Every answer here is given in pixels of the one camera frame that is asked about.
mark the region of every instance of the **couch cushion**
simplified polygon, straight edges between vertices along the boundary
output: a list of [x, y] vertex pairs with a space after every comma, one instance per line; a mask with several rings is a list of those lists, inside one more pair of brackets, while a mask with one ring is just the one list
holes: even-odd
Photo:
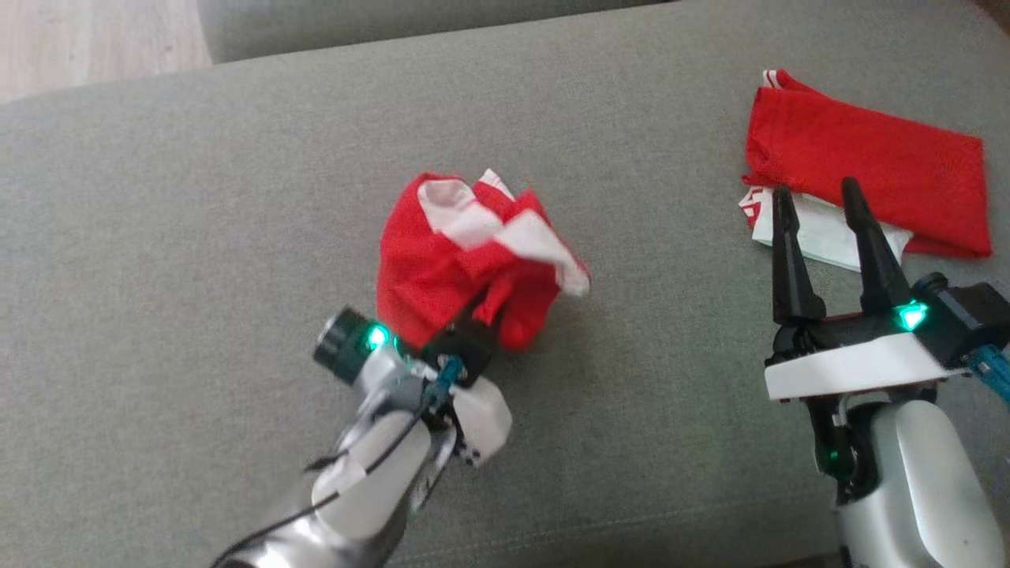
[[670, 0], [197, 0], [214, 63]]
[[[489, 371], [515, 416], [394, 566], [752, 566], [835, 546], [805, 409], [769, 402], [769, 250], [736, 202], [761, 70], [981, 136], [1010, 290], [1010, 40], [969, 4], [706, 0], [218, 66], [0, 108], [0, 550], [200, 566], [352, 415], [309, 356], [373, 306], [378, 240], [433, 169], [533, 184], [595, 276]], [[811, 263], [835, 311], [858, 276]], [[940, 404], [1010, 519], [1010, 413]]]

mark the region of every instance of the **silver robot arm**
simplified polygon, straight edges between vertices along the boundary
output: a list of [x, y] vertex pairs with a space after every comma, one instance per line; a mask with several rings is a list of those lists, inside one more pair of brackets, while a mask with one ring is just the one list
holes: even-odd
[[847, 567], [1003, 567], [999, 525], [953, 424], [933, 402], [940, 381], [971, 375], [966, 366], [978, 374], [1006, 365], [1010, 303], [988, 284], [948, 288], [938, 274], [910, 287], [854, 179], [843, 181], [842, 195], [860, 249], [863, 310], [827, 317], [800, 254], [789, 189], [775, 193], [773, 312], [781, 328], [766, 361], [769, 396], [807, 406], [817, 468], [837, 482]]
[[357, 419], [333, 454], [281, 496], [272, 523], [213, 568], [383, 566], [448, 460], [479, 466], [508, 438], [512, 416], [501, 391], [468, 377], [463, 357], [438, 354], [436, 369], [401, 354], [387, 328], [349, 309], [327, 323], [315, 359], [354, 388]]

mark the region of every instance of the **red cloth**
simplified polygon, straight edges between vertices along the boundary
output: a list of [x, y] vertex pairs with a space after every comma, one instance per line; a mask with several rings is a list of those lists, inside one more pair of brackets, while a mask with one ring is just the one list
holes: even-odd
[[[501, 184], [490, 170], [485, 178]], [[485, 178], [470, 188], [458, 177], [421, 174], [386, 222], [379, 317], [414, 348], [486, 291], [474, 318], [497, 320], [501, 346], [523, 350], [560, 292], [588, 289], [588, 274], [554, 234], [536, 194], [513, 198]]]
[[906, 251], [992, 254], [982, 139], [836, 101], [784, 70], [775, 79], [754, 97], [744, 183], [840, 206], [852, 176], [879, 220], [915, 233]]

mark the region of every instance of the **blue connector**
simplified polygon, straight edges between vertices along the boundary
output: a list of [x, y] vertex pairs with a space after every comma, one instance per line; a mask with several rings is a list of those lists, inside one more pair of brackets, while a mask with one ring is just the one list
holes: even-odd
[[1010, 406], [1010, 363], [996, 346], [980, 347], [965, 358], [965, 363]]
[[463, 378], [467, 369], [463, 360], [451, 355], [444, 359], [438, 377], [424, 389], [424, 398], [430, 406], [440, 408], [448, 400], [448, 389]]

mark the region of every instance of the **wooden floor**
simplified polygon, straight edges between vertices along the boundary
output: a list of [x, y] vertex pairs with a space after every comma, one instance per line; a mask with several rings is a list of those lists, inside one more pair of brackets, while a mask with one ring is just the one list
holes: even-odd
[[0, 102], [209, 65], [196, 0], [0, 0]]

